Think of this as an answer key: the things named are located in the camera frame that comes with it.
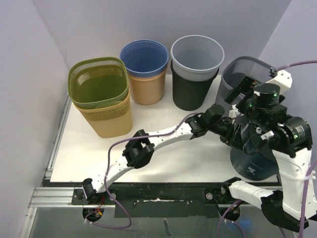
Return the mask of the grey mesh square basket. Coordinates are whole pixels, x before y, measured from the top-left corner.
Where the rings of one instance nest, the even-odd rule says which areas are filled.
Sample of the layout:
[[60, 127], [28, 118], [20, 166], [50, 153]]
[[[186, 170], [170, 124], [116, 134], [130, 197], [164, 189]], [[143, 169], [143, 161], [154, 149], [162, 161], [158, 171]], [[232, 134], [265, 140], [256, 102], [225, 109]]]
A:
[[254, 57], [242, 56], [231, 62], [221, 75], [215, 104], [224, 107], [225, 112], [229, 113], [231, 105], [225, 102], [228, 93], [246, 76], [253, 78], [261, 83], [271, 80], [270, 69], [272, 66]]

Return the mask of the dark navy round bin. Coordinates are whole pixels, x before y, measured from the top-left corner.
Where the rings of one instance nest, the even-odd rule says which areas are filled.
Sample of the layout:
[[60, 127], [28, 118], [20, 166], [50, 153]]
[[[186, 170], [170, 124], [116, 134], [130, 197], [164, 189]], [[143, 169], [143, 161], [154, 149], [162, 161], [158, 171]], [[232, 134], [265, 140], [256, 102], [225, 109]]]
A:
[[245, 179], [260, 181], [278, 173], [276, 159], [269, 148], [264, 144], [260, 135], [256, 133], [257, 126], [246, 116], [239, 116], [235, 125], [241, 124], [242, 150], [232, 148], [230, 162], [235, 171]]

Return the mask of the black ribbed round bin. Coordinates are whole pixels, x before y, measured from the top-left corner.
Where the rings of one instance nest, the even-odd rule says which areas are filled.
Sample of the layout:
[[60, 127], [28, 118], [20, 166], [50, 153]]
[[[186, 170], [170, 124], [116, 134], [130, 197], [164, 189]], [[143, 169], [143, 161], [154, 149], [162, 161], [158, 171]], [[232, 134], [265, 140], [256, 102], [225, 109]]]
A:
[[204, 81], [193, 81], [179, 76], [173, 67], [172, 71], [172, 96], [174, 104], [185, 111], [194, 111], [200, 108], [206, 98], [212, 82], [217, 77], [219, 68], [213, 77]]

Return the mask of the light grey round bin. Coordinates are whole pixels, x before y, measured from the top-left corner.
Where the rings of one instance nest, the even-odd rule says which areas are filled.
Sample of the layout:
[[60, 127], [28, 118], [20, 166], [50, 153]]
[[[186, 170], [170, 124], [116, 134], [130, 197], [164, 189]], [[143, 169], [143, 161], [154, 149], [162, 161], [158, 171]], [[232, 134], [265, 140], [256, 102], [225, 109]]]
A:
[[188, 35], [173, 43], [170, 56], [172, 68], [180, 77], [205, 81], [217, 74], [225, 54], [216, 40], [202, 35]]

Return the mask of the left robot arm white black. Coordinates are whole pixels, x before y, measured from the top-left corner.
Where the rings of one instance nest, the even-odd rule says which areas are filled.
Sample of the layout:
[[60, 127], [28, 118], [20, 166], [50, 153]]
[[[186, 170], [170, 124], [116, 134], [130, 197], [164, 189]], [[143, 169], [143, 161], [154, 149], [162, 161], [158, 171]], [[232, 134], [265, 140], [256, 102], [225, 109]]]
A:
[[235, 118], [224, 116], [224, 108], [219, 104], [213, 104], [204, 113], [190, 113], [182, 121], [173, 127], [154, 132], [138, 130], [133, 137], [123, 139], [109, 147], [125, 143], [125, 148], [115, 163], [108, 162], [105, 175], [97, 179], [87, 178], [81, 185], [83, 198], [89, 204], [97, 203], [101, 193], [121, 176], [132, 169], [140, 169], [146, 166], [155, 151], [172, 143], [192, 140], [204, 136], [208, 131], [220, 136], [221, 142], [236, 148], [243, 148], [241, 138], [242, 124]]

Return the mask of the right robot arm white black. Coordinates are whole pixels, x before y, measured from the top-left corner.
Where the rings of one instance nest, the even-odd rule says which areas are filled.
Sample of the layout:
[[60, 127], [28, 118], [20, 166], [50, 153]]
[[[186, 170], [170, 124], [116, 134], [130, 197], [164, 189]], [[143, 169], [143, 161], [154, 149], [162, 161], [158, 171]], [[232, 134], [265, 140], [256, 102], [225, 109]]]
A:
[[232, 178], [224, 183], [220, 196], [227, 203], [235, 199], [250, 203], [260, 208], [272, 224], [301, 234], [309, 220], [317, 218], [312, 133], [304, 119], [287, 114], [286, 107], [281, 105], [284, 98], [280, 91], [278, 84], [244, 77], [225, 100], [231, 103], [244, 95], [236, 108], [254, 130], [254, 153], [263, 147], [271, 150], [282, 190], [265, 190]]

